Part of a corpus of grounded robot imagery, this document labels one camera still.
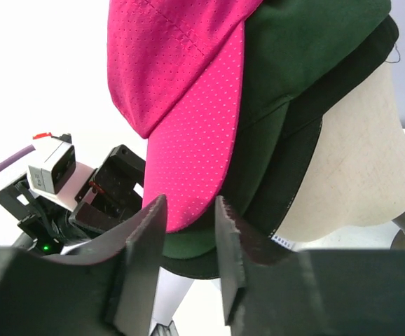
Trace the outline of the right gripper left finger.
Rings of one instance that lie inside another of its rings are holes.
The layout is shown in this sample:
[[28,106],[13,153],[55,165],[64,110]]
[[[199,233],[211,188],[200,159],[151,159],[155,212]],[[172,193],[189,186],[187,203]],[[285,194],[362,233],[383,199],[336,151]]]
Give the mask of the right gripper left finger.
[[167,200],[66,255],[0,248],[1,335],[148,335]]

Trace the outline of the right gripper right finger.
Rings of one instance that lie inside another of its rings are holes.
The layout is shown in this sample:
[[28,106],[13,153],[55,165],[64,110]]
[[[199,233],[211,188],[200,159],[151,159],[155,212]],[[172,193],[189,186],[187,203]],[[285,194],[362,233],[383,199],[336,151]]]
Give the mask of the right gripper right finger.
[[215,232],[233,335],[405,335],[405,250],[293,252],[223,197]]

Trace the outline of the pink perforated cap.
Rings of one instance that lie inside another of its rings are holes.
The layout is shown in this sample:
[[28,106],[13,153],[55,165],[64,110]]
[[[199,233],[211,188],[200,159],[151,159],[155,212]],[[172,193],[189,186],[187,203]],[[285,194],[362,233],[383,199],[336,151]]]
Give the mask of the pink perforated cap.
[[258,1],[111,1],[112,102],[147,141],[143,202],[168,232],[193,223],[226,177],[240,115],[245,20]]

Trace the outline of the green NY baseball cap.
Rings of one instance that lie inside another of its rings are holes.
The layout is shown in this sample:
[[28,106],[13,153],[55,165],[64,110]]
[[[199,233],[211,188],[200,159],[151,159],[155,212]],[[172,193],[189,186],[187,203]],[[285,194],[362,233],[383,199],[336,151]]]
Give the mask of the green NY baseball cap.
[[390,9],[389,1],[263,1],[247,18],[238,128],[216,196],[242,215],[270,166],[290,103],[351,54]]

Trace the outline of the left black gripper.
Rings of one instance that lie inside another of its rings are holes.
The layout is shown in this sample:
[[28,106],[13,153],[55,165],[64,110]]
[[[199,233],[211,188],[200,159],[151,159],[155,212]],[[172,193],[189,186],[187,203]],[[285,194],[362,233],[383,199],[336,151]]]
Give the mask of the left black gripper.
[[77,163],[58,194],[34,187],[23,174],[0,190],[0,205],[18,220],[16,241],[41,256],[96,238],[135,215],[145,161],[127,146],[113,148],[98,168]]

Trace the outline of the black cap gold logo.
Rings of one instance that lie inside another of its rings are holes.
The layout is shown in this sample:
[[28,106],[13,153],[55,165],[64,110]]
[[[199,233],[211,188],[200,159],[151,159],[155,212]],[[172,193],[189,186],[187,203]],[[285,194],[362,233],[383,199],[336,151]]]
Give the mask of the black cap gold logo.
[[[399,37],[391,16],[344,60],[290,103],[282,133],[265,176],[242,217],[271,238],[281,226],[301,186],[322,130],[322,118],[340,106],[387,58]],[[161,265],[190,279],[219,275],[214,206],[194,224],[165,237]]]

